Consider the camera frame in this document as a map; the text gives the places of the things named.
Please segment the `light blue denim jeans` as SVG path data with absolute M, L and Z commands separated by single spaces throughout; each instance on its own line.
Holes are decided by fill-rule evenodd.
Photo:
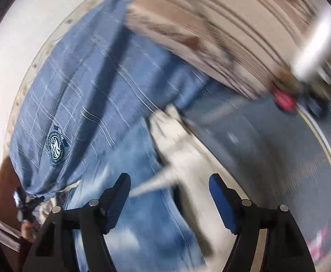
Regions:
M 133 188 L 164 168 L 145 119 L 69 191 L 65 209 L 98 199 L 126 172 Z M 117 271 L 191 271 L 205 264 L 196 235 L 180 214 L 171 188 L 128 197 L 114 229 L 104 237 Z

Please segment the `brown wooden headboard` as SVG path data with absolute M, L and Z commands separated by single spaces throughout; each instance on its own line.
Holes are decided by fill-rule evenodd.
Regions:
M 17 208 L 13 199 L 15 188 L 21 186 L 11 159 L 6 157 L 0 166 L 0 220 L 20 231 Z

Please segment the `cream leaf print quilt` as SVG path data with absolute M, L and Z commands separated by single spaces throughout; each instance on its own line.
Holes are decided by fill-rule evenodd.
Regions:
M 231 253 L 236 236 L 224 227 L 209 191 L 209 177 L 217 173 L 227 187 L 242 199 L 247 195 L 186 126 L 173 105 L 157 110 L 150 117 L 150 133 L 164 168 L 148 181 L 135 187 L 131 197 L 153 190 L 177 187 L 180 191 L 180 212 L 194 231 L 205 265 L 200 271 L 222 271 Z

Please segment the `blue plaid pillow with emblem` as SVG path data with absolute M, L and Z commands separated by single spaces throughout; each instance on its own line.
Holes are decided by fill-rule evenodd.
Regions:
M 185 108 L 209 77 L 126 27 L 132 0 L 104 0 L 56 44 L 35 76 L 9 157 L 24 191 L 49 198 L 92 171 L 139 119 Z

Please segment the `red round object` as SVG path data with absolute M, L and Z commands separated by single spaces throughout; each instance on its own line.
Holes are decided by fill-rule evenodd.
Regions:
M 291 94 L 283 92 L 279 88 L 274 88 L 273 99 L 276 106 L 286 113 L 294 113 L 296 110 L 296 100 Z

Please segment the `beige floral striped pillow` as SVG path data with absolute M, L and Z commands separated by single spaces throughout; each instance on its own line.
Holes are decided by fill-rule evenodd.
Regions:
M 324 0 L 132 0 L 127 26 L 248 98 L 288 66 Z

